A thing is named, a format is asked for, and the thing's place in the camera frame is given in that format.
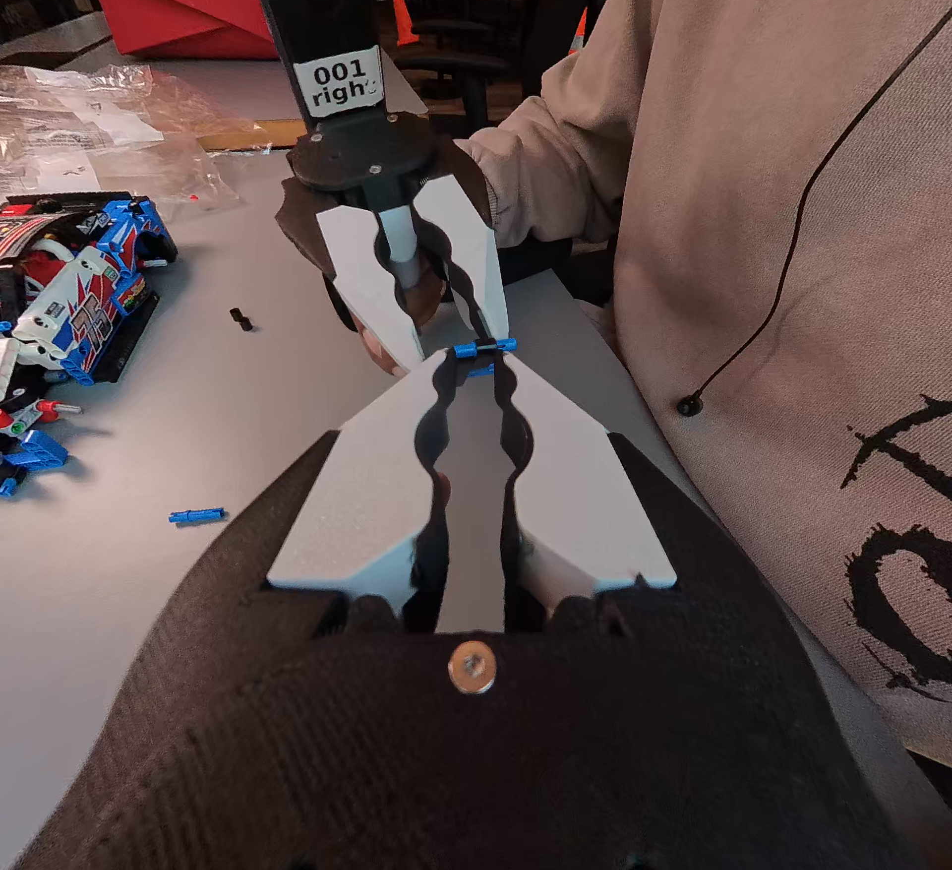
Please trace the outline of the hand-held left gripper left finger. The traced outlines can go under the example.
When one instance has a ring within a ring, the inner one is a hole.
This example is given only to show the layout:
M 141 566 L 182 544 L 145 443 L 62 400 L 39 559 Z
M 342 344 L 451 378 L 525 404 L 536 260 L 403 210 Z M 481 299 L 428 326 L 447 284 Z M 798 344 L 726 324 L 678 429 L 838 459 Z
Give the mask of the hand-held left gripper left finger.
M 338 431 L 268 572 L 271 586 L 385 600 L 435 628 L 449 562 L 443 484 L 456 357 L 439 351 Z

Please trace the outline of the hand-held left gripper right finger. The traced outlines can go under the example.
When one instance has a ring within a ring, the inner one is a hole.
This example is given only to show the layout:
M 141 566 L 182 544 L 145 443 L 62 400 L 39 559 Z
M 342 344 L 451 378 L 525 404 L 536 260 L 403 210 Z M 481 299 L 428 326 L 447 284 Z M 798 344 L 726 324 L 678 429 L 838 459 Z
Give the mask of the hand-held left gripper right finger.
M 677 575 L 625 471 L 627 445 L 513 354 L 494 362 L 501 447 L 513 470 L 501 530 L 506 623 L 536 623 L 565 599 Z

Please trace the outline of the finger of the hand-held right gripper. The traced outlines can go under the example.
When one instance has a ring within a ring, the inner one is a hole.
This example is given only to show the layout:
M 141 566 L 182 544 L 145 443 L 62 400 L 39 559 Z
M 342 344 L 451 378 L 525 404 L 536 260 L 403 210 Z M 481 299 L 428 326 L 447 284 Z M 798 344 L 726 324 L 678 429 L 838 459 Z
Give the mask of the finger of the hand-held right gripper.
M 427 180 L 412 201 L 422 246 L 441 262 L 457 310 L 481 340 L 509 336 L 493 230 L 452 175 Z
M 345 205 L 316 215 L 342 301 L 402 368 L 422 364 L 418 329 L 401 300 L 397 276 L 384 261 L 387 240 L 375 214 Z

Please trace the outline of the person's right forearm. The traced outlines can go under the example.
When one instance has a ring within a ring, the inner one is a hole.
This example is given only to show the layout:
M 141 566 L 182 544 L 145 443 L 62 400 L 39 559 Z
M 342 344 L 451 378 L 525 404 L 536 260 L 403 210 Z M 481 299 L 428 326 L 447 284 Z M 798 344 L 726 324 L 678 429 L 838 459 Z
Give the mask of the person's right forearm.
M 499 248 L 617 234 L 640 102 L 532 97 L 499 126 L 456 140 L 482 172 Z

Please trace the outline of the grey desk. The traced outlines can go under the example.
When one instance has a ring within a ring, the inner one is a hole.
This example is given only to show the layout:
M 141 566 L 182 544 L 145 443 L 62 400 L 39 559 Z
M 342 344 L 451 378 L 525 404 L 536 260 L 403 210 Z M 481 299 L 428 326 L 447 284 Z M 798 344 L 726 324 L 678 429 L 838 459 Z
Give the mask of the grey desk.
M 83 413 L 45 425 L 69 451 L 2 499 L 2 868 L 68 789 L 171 593 L 223 523 L 168 515 L 223 507 L 231 521 L 327 429 L 393 384 L 341 324 L 317 270 L 274 221 L 283 152 L 224 158 L 232 209 L 162 210 L 179 259 L 116 384 L 64 385 Z M 709 512 L 625 368 L 551 273 L 506 288 L 519 357 L 623 433 Z M 229 310 L 255 326 L 246 333 Z M 450 565 L 438 630 L 503 628 L 498 548 L 506 478 L 489 378 L 448 411 L 438 468 L 452 482 Z M 950 866 L 950 810 L 874 704 L 803 626 L 837 721 L 887 813 L 930 867 Z

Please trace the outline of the person's right hand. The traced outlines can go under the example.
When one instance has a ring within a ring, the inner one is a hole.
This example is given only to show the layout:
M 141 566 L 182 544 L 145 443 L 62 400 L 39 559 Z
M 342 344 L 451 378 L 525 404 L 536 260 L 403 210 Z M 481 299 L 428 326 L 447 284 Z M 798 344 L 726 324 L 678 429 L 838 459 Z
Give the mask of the person's right hand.
M 428 264 L 423 264 L 421 268 L 420 279 L 416 285 L 404 290 L 404 307 L 414 324 L 415 338 L 418 340 L 421 330 L 435 316 L 446 289 L 446 282 L 443 281 L 436 271 Z M 373 326 L 368 326 L 364 321 L 349 308 L 349 314 L 353 321 L 363 348 L 370 359 L 387 375 L 400 378 L 406 376 L 405 365 L 397 361 L 387 344 L 384 343 L 380 332 Z

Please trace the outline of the black office chair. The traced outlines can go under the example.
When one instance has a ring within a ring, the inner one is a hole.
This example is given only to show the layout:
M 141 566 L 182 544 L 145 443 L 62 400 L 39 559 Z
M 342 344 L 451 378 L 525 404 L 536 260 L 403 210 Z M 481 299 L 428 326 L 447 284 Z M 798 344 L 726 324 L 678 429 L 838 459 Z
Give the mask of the black office chair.
M 463 114 L 435 115 L 435 129 L 446 136 L 465 138 L 489 127 L 487 89 L 496 78 L 510 75 L 511 65 L 500 25 L 477 19 L 431 18 L 413 27 L 434 45 L 416 43 L 399 54 L 397 68 L 404 73 L 432 73 L 419 94 L 428 100 L 457 99 Z

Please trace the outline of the crumpled clear plastic bag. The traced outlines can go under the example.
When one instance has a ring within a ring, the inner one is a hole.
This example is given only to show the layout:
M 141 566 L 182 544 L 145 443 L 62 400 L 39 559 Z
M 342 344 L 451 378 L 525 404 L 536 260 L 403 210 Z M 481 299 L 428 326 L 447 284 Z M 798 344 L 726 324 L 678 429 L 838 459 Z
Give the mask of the crumpled clear plastic bag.
M 148 65 L 1 67 L 2 199 L 122 190 L 162 210 L 223 209 L 238 200 L 225 154 L 271 149 L 262 126 Z

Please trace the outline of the person's torso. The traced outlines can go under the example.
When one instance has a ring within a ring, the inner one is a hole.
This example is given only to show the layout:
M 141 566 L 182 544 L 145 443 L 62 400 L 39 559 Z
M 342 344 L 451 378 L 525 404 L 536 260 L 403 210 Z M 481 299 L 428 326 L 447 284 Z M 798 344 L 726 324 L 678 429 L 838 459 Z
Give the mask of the person's torso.
M 950 0 L 609 0 L 543 97 L 640 96 L 618 339 L 685 472 L 950 763 Z M 676 404 L 700 391 L 704 410 Z

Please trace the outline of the toy brick race car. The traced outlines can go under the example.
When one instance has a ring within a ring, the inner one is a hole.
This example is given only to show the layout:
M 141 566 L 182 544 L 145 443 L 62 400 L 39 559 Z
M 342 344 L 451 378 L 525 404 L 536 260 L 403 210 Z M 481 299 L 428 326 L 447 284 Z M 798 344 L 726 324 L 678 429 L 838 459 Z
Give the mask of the toy brick race car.
M 66 463 L 66 448 L 40 425 L 79 409 L 54 388 L 118 380 L 160 300 L 147 275 L 177 257 L 147 196 L 2 197 L 2 498 Z

